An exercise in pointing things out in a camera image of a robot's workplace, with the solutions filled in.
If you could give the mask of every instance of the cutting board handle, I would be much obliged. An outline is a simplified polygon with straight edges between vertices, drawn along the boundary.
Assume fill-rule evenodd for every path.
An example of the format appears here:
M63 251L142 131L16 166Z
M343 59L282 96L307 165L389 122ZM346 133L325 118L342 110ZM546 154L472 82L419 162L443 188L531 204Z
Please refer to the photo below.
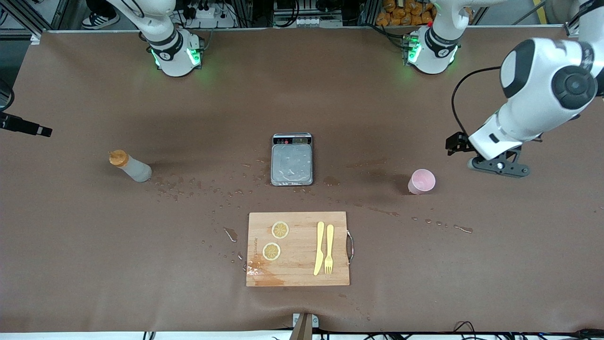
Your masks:
M346 231L346 240L350 238L350 251L348 248L348 242L346 242L346 255L348 255L348 264L352 261L352 258L355 257L355 241L350 234L350 230Z

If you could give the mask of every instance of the shoe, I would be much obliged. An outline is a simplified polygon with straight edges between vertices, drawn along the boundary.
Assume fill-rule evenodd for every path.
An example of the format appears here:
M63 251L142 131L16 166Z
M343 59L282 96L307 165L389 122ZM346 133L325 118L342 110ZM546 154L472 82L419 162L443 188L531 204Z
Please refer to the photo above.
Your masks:
M101 16L96 13L90 13L88 18L82 21L82 28L85 30L99 30L103 27L113 25L118 21L120 21L120 15L117 13L113 18L107 18L106 16Z

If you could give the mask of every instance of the wooden cutting board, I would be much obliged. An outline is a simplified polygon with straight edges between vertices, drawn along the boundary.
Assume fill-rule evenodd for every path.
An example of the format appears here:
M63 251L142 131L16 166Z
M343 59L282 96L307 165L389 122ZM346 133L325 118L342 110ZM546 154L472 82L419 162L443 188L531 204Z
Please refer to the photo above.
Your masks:
M272 226L284 221L289 234L275 238ZM323 263L317 276L315 270L317 223L325 223L323 235ZM325 274L327 256L327 225L333 225L333 269ZM252 212L249 215L248 262L246 286L347 286L350 284L346 252L346 213L330 212ZM264 246L276 243L281 253L274 261L263 256Z

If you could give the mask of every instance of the lemon slice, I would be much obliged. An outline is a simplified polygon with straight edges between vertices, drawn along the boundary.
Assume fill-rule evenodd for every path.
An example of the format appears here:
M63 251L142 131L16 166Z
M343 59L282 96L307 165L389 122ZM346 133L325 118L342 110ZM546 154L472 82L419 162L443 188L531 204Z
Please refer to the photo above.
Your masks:
M268 243L262 249L262 256L269 261L275 261L281 255L281 247L277 243Z
M275 238L282 239L285 238L289 234L289 226L287 223L283 221L275 222L272 225L272 235Z

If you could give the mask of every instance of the metal handle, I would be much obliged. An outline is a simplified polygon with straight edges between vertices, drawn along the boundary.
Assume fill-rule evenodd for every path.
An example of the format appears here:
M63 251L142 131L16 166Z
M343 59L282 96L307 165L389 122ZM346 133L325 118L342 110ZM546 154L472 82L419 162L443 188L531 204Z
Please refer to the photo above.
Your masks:
M355 241L350 234L350 230L346 231L346 235L347 238L350 237L350 257L348 257L348 264L350 264L352 258L355 257Z

